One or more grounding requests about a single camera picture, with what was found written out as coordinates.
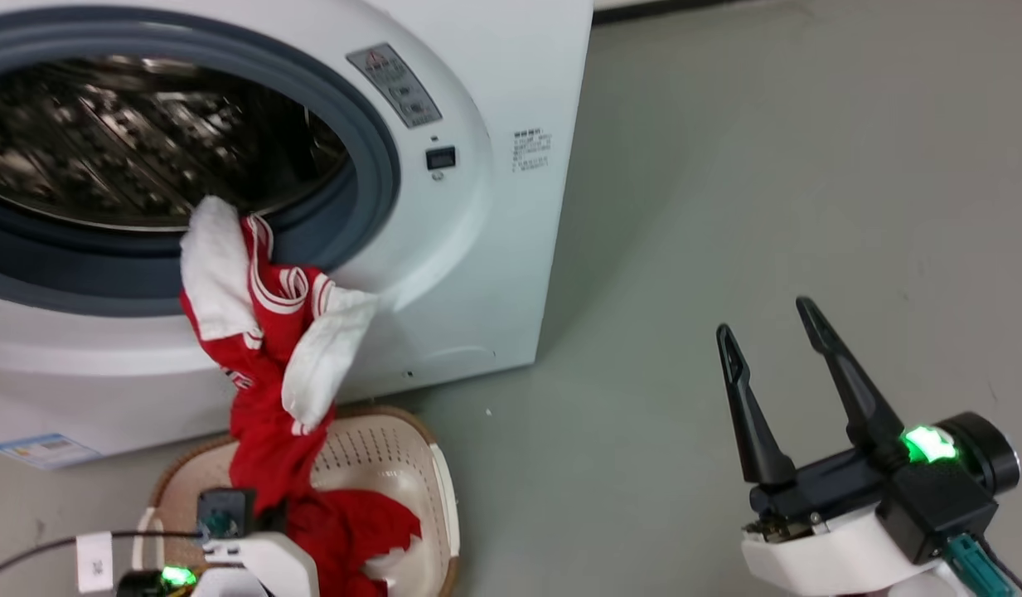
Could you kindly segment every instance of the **laundry basket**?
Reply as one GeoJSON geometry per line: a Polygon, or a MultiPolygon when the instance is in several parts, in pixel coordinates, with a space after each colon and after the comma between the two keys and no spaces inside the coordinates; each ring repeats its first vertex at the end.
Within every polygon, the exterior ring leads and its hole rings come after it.
{"type": "MultiPolygon", "coordinates": [[[[227,437],[201,446],[170,466],[154,488],[139,530],[193,530],[197,495],[230,487],[227,468],[238,442],[227,437]]],[[[446,458],[420,420],[392,407],[341,409],[315,458],[311,483],[318,491],[377,491],[409,507],[423,536],[404,555],[372,559],[364,568],[382,578],[390,597],[447,597],[458,565],[458,512],[446,458]]],[[[199,566],[200,548],[188,541],[155,540],[155,565],[199,566]]],[[[132,556],[143,566],[143,541],[132,556]]]]}

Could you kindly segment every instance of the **gray floor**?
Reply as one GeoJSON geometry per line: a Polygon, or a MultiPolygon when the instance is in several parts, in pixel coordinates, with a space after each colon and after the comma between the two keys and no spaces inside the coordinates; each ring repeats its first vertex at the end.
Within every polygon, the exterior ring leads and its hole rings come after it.
{"type": "MultiPolygon", "coordinates": [[[[847,445],[809,293],[911,422],[1022,456],[1022,2],[824,0],[595,31],[540,362],[398,398],[440,439],[462,595],[778,594],[712,332],[798,463],[847,445]]],[[[135,521],[182,446],[62,472],[0,457],[0,559],[135,521]]],[[[989,532],[1022,572],[1022,485],[989,532]]],[[[0,595],[71,595],[68,555],[0,595]]]]}

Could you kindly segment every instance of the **teal connector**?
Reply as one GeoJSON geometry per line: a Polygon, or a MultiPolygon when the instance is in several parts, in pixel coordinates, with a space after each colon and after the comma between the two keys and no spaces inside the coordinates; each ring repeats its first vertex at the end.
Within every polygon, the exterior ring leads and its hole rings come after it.
{"type": "Polygon", "coordinates": [[[945,562],[978,597],[1014,596],[1016,589],[968,534],[955,537],[945,547],[945,562]]]}
{"type": "Polygon", "coordinates": [[[200,520],[198,531],[204,537],[204,541],[238,537],[238,525],[234,517],[231,517],[229,512],[223,511],[213,512],[211,516],[200,520]]]}

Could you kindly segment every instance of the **washing machine door opening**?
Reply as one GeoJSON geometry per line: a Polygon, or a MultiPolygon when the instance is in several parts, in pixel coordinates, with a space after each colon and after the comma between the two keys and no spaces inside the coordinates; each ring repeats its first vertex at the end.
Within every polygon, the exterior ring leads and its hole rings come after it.
{"type": "Polygon", "coordinates": [[[0,76],[0,200],[76,226],[182,231],[207,194],[267,216],[347,162],[306,106],[186,60],[108,55],[0,76]]]}
{"type": "Polygon", "coordinates": [[[178,241],[207,194],[264,215],[276,262],[332,270],[400,173],[375,107],[286,42],[136,8],[0,15],[0,298],[180,314],[178,241]]]}

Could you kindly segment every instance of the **red clothing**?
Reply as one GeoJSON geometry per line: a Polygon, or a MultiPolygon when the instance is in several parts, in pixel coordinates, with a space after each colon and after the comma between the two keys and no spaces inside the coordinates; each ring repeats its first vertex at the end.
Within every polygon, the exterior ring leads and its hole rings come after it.
{"type": "MultiPolygon", "coordinates": [[[[385,595],[385,583],[372,582],[360,568],[392,548],[407,551],[411,536],[421,537],[419,518],[377,492],[315,491],[311,468],[335,409],[330,408],[317,430],[301,435],[280,397],[288,359],[325,309],[321,295],[330,280],[315,268],[272,266],[273,235],[260,217],[243,218],[242,232],[260,328],[200,340],[239,389],[230,409],[230,433],[240,442],[230,462],[230,483],[256,489],[257,514],[287,499],[287,536],[315,559],[322,597],[385,595]]],[[[186,292],[181,302],[197,332],[186,292]]]]}

